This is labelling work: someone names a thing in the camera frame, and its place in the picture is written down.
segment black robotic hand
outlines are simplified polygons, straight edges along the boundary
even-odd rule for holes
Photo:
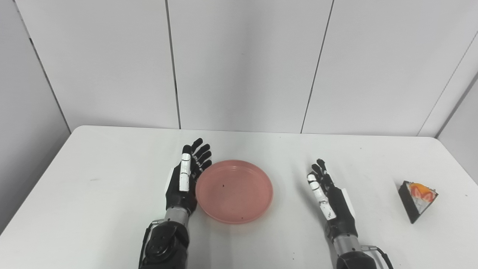
[[[323,160],[318,159],[312,170],[307,181],[327,219],[327,236],[338,255],[337,269],[376,269],[374,259],[362,251],[358,241],[347,192],[335,186]]]
[[[180,177],[182,173],[182,162],[180,162],[174,168],[168,190],[166,191],[166,209],[171,208],[172,206],[181,207],[186,209],[189,215],[191,215],[194,210],[196,210],[197,179],[199,178],[201,173],[212,164],[212,161],[209,159],[212,155],[210,151],[211,147],[209,144],[205,144],[197,150],[197,148],[201,146],[202,143],[203,139],[198,138],[191,146],[185,145],[183,147],[183,156],[185,156],[185,154],[188,154],[190,156],[189,190],[180,190]]]
[[[203,140],[185,145],[181,162],[174,168],[166,191],[166,215],[146,229],[139,261],[140,269],[185,269],[189,216],[197,207],[196,182],[212,161],[210,146],[198,151]]]
[[[336,215],[335,218],[327,218],[329,224],[329,239],[333,240],[333,238],[340,234],[358,236],[352,209],[349,207],[342,189],[336,187],[332,181],[332,178],[327,172],[325,162],[322,159],[318,159],[317,164],[312,165],[312,170],[311,174],[315,176],[325,196],[328,198],[330,207]]]

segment white table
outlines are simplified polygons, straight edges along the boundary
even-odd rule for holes
[[[0,235],[0,268],[137,268],[145,228],[165,213],[170,168],[198,137],[211,144],[214,162],[262,168],[274,199],[242,225],[198,208],[189,223],[191,269],[333,268],[306,182],[318,157],[348,190],[360,242],[381,247],[396,269],[477,267],[478,186],[433,138],[82,126]],[[415,224],[397,193],[403,180],[439,193]]]

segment pink plate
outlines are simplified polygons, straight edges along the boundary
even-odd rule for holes
[[[259,167],[241,160],[215,163],[199,177],[197,202],[212,218],[242,224],[259,218],[272,202],[272,184]]]

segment robotic hand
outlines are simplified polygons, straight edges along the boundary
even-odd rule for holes
[[[185,269],[189,234],[189,216],[196,210],[196,182],[212,161],[209,144],[197,139],[185,145],[181,162],[174,168],[166,191],[166,215],[151,222],[141,248],[140,269]]]
[[[390,269],[393,269],[387,254],[376,246],[361,246],[355,228],[355,212],[345,189],[335,186],[327,172],[325,162],[317,160],[307,175],[314,196],[327,219],[327,237],[337,252],[337,269],[376,269],[375,260],[363,251],[377,250]]]

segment white wall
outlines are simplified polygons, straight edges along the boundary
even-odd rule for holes
[[[468,94],[438,137],[460,165],[478,183],[478,82]]]
[[[182,127],[299,133],[331,3],[169,1]]]
[[[417,135],[477,17],[475,0],[335,1],[304,133]]]
[[[178,128],[161,0],[17,0],[70,129]]]
[[[0,233],[69,136],[11,0],[0,0]]]
[[[477,71],[474,0],[17,2],[72,129],[435,136]]]

